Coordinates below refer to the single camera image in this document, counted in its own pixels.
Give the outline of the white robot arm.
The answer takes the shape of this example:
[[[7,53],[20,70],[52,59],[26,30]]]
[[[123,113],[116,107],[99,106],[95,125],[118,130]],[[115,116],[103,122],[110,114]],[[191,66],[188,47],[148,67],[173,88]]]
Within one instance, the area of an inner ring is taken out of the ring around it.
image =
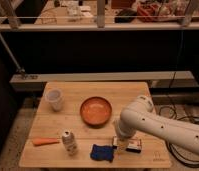
[[[137,96],[114,121],[117,137],[128,140],[142,131],[199,155],[199,125],[156,115],[153,107],[149,97]]]

